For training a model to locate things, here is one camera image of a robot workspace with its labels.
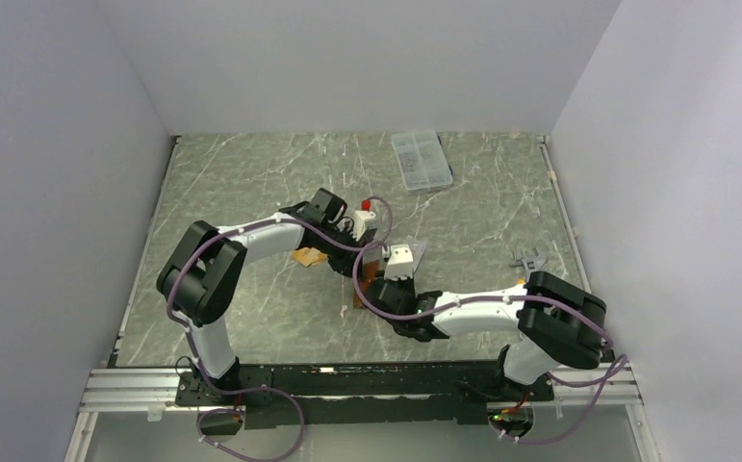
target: marble tabletop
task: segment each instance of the marble tabletop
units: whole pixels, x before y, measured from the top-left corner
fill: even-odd
[[[391,133],[187,135],[178,139],[162,204],[135,288],[119,366],[172,365],[189,353],[165,314],[155,278],[198,219],[236,225],[312,197],[323,187],[356,207],[371,193],[388,199],[389,243],[427,242],[418,292],[511,287],[523,270],[513,255],[537,247],[543,270],[580,285],[573,251],[535,136],[440,133],[454,180],[412,195],[401,181]],[[515,334],[485,332],[422,344],[399,337],[351,305],[350,281],[327,265],[304,268],[290,254],[243,269],[226,325],[243,363],[328,363],[493,359]]]

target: white enclosure wall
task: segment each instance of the white enclosure wall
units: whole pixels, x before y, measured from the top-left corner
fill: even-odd
[[[742,461],[742,1],[624,0],[552,142],[664,459]]]
[[[63,459],[169,144],[92,0],[0,0],[0,461]]]
[[[548,133],[619,0],[98,0],[172,134]]]

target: purple cable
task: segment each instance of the purple cable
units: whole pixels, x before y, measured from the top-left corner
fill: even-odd
[[[594,397],[592,398],[591,402],[589,402],[589,404],[586,406],[586,409],[583,410],[583,413],[580,414],[580,417],[577,418],[577,422],[575,422],[572,426],[570,426],[566,431],[560,433],[557,436],[553,436],[551,438],[547,438],[544,440],[524,440],[521,438],[516,439],[515,437],[510,436],[510,435],[504,435],[504,436],[506,438],[509,438],[510,441],[516,444],[519,444],[519,445],[535,445],[535,446],[551,445],[551,444],[558,443],[568,438],[572,433],[575,433],[583,425],[584,422],[586,422],[586,418],[588,418],[592,414],[592,411],[595,410],[595,405],[597,404],[598,399],[600,398],[600,395],[602,393],[602,389],[603,387],[605,387],[605,384],[608,381],[608,379],[612,375],[615,375],[617,372],[621,371],[623,369],[623,366],[625,366],[627,362],[628,362],[628,358],[624,354],[621,354],[620,356],[617,357],[617,359],[614,360],[613,363],[611,363],[611,366],[609,366],[608,371],[606,371],[605,375],[601,377],[600,379],[598,379],[598,381],[600,382],[600,386],[598,387],[598,390],[595,393]],[[498,429],[495,428],[491,423],[490,423],[490,426],[495,431],[498,431]]]
[[[623,354],[621,356],[618,356],[617,359],[619,359],[620,357],[625,357],[625,355]],[[624,366],[625,366],[625,364],[623,364],[621,367],[616,368],[616,369],[613,369],[613,370],[611,368],[609,368],[608,371],[606,371],[606,373],[605,373],[605,375],[603,377],[596,378],[594,380],[586,380],[586,381],[583,381],[583,382],[570,382],[568,380],[563,380],[562,378],[556,377],[551,372],[548,373],[548,376],[552,380],[554,380],[555,382],[563,385],[564,387],[569,387],[569,388],[586,388],[586,387],[590,387],[592,385],[597,385],[598,383],[602,383],[602,382],[608,381],[609,378],[611,378],[611,377],[617,375],[618,373],[622,372]]]
[[[372,196],[369,197],[369,199],[375,199],[375,200],[378,200],[379,202],[381,202],[382,205],[384,206],[385,210],[388,213],[388,226],[387,226],[387,228],[385,230],[385,234],[381,238],[381,241],[377,241],[377,242],[382,242],[382,244],[383,244],[384,241],[386,239],[388,239],[388,236],[390,236],[391,230],[393,229],[393,210],[391,209],[391,205],[388,203],[388,201],[385,200],[385,199],[383,199],[382,197],[379,197],[377,195],[372,195]],[[312,226],[311,224],[306,223],[305,221],[298,220],[298,219],[295,219],[295,218],[281,218],[279,220],[279,222],[280,223],[298,224],[298,225],[300,225],[300,226],[302,226],[302,227],[304,227],[304,228],[306,228],[306,229],[314,232],[315,234],[319,235],[321,238],[323,238],[326,241],[328,241],[330,244],[333,244],[333,245],[337,246],[338,248],[341,248],[342,250],[347,250],[347,251],[350,251],[350,252],[360,252],[362,250],[362,247],[351,247],[351,246],[348,246],[348,245],[340,244],[340,243],[332,240],[331,238],[329,238],[328,236],[326,236],[324,233],[322,233],[321,231],[319,231],[319,229],[317,229],[316,227]],[[187,343],[190,346],[190,351],[192,352],[192,356],[193,357],[197,358],[198,357],[198,353],[197,353],[197,346],[195,345],[194,339],[192,338],[192,333],[189,331],[189,325],[186,322],[182,321],[180,318],[176,317],[174,315],[174,313],[173,313],[173,310],[172,310],[172,307],[173,307],[173,305],[175,303],[175,297],[177,296],[177,293],[178,293],[178,287],[181,286],[181,282],[184,280],[184,278],[186,277],[186,275],[189,273],[190,269],[192,267],[194,267],[195,263],[198,261],[198,259],[203,254],[203,252],[205,252],[210,246],[214,245],[216,242],[221,241],[221,240],[226,239],[226,238],[237,236],[237,235],[239,235],[241,233],[247,233],[247,232],[254,231],[254,230],[257,230],[257,229],[266,227],[266,226],[271,226],[271,225],[277,224],[277,223],[278,223],[278,221],[276,219],[264,219],[264,220],[261,220],[261,221],[257,221],[257,222],[248,224],[248,225],[243,226],[241,228],[236,228],[236,229],[233,229],[231,231],[227,231],[225,233],[220,233],[220,234],[214,236],[212,239],[210,239],[206,243],[202,244],[192,254],[192,256],[187,261],[186,265],[184,265],[184,267],[181,268],[181,270],[178,272],[178,277],[175,279],[175,282],[172,284],[172,289],[169,291],[169,296],[166,298],[166,316],[170,320],[175,321],[175,322],[181,324],[187,330],[187,332],[186,332]],[[200,418],[198,419],[198,422],[197,422],[197,431],[198,431],[198,434],[201,436],[201,441],[203,441],[205,443],[208,443],[209,445],[212,445],[216,449],[220,449],[220,450],[226,452],[229,455],[233,455],[233,456],[238,457],[238,458],[240,458],[242,460],[245,460],[247,462],[279,462],[280,460],[285,459],[289,455],[293,454],[297,449],[299,449],[300,445],[302,444],[302,440],[303,440],[303,438],[305,436],[305,416],[303,415],[302,408],[300,407],[300,405],[296,401],[296,399],[294,399],[294,397],[292,397],[291,395],[287,394],[286,392],[284,392],[282,390],[279,390],[279,389],[276,389],[276,388],[271,388],[271,387],[268,387],[268,386],[254,387],[254,388],[245,388],[245,389],[241,389],[241,390],[221,390],[220,388],[216,387],[212,383],[212,379],[210,378],[209,373],[206,371],[206,368],[203,367],[203,365],[201,364],[200,360],[198,360],[196,366],[197,366],[198,370],[200,371],[200,374],[203,377],[204,382],[206,382],[206,385],[210,389],[212,389],[214,392],[216,392],[218,394],[231,396],[231,395],[244,395],[244,394],[252,393],[252,392],[270,392],[270,393],[274,393],[276,395],[280,395],[281,397],[286,398],[287,400],[289,400],[294,405],[294,408],[296,409],[297,415],[299,416],[299,434],[297,435],[296,440],[294,441],[294,444],[292,445],[292,447],[289,450],[287,450],[283,454],[281,454],[281,455],[279,455],[277,457],[273,457],[271,459],[258,459],[258,458],[254,458],[254,457],[249,457],[249,456],[247,456],[245,454],[242,454],[242,453],[237,452],[237,451],[235,451],[233,449],[230,449],[230,448],[228,448],[228,447],[226,447],[224,445],[221,445],[221,444],[219,444],[217,442],[214,442],[209,437],[207,437],[206,435],[203,434],[203,431],[201,430],[201,427],[200,427],[200,424],[203,421],[203,419],[205,419],[210,414],[224,414],[224,413],[236,414],[237,411],[234,411],[234,410],[229,410],[229,409],[214,409],[212,411],[208,411],[208,412],[203,413],[200,416]]]

